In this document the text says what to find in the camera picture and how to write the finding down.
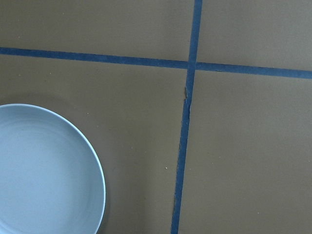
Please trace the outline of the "blue plate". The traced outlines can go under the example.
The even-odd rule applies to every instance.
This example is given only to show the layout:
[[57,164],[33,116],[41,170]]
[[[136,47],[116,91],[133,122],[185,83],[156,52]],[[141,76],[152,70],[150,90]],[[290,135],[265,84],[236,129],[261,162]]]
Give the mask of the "blue plate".
[[88,139],[71,122],[29,104],[0,107],[0,231],[95,234],[105,180]]

